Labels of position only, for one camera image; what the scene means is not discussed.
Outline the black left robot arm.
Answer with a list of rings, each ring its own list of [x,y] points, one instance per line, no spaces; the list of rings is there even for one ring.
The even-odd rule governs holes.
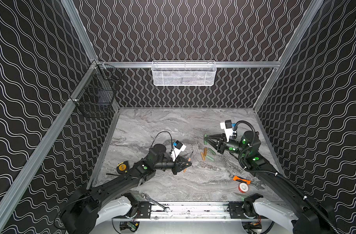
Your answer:
[[[156,144],[149,149],[146,157],[134,163],[126,173],[97,187],[87,189],[81,186],[76,189],[59,211],[58,218],[68,233],[88,234],[100,219],[101,209],[112,200],[146,183],[155,176],[157,170],[171,170],[176,175],[191,165],[190,161],[181,156],[173,160],[164,145]]]

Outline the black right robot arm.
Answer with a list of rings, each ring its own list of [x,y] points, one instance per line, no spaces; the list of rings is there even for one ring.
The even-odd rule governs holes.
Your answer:
[[[242,137],[225,133],[205,135],[204,141],[218,153],[229,152],[240,167],[271,188],[288,207],[283,208],[253,197],[251,214],[265,216],[294,234],[337,234],[333,206],[317,202],[277,171],[258,151],[261,145],[259,133],[246,131]]]

